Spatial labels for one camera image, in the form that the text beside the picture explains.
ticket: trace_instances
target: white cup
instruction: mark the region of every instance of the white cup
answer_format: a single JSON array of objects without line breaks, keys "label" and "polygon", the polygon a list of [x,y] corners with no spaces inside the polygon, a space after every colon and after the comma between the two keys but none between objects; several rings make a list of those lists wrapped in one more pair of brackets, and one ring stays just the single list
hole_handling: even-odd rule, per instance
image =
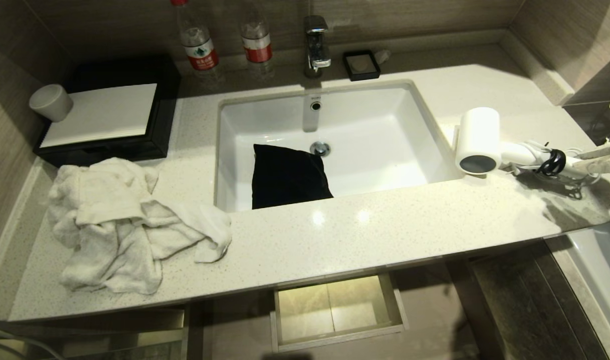
[{"label": "white cup", "polygon": [[29,99],[29,107],[46,117],[47,119],[57,123],[65,120],[67,114],[74,107],[74,101],[71,100],[65,88],[58,84],[43,86],[38,89]]}]

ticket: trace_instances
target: tissue box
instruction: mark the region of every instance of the tissue box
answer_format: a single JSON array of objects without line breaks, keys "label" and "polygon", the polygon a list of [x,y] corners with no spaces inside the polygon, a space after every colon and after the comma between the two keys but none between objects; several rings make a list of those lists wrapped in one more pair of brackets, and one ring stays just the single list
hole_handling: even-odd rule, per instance
[{"label": "tissue box", "polygon": [[64,84],[74,108],[47,121],[34,153],[56,167],[164,158],[180,82],[168,55],[78,66]]}]

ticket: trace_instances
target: black cable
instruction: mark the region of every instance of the black cable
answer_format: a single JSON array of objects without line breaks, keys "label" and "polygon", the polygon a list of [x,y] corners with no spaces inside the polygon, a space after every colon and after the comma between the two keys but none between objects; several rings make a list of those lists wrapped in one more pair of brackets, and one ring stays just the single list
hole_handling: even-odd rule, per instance
[{"label": "black cable", "polygon": [[541,173],[545,176],[558,175],[565,168],[567,157],[565,153],[557,148],[552,148],[547,159],[541,166],[536,169],[536,173]]}]

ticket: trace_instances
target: white paper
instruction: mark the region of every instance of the white paper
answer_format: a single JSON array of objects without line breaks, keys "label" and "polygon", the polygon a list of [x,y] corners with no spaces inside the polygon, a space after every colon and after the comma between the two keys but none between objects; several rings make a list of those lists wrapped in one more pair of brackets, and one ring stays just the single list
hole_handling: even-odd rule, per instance
[{"label": "white paper", "polygon": [[69,94],[73,109],[65,120],[51,123],[40,147],[144,135],[156,86],[120,86]]}]

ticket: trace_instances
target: black tissue box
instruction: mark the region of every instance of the black tissue box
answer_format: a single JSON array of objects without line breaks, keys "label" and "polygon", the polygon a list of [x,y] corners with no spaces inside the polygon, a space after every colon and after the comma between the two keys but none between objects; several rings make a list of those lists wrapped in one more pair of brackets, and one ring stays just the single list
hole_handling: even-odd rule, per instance
[{"label": "black tissue box", "polygon": [[168,55],[78,66],[71,78],[63,85],[68,94],[129,85],[156,84],[145,134],[40,147],[51,126],[51,122],[46,120],[46,129],[33,151],[56,167],[90,166],[112,157],[132,161],[164,158],[169,149],[169,136],[180,82],[181,76]]}]

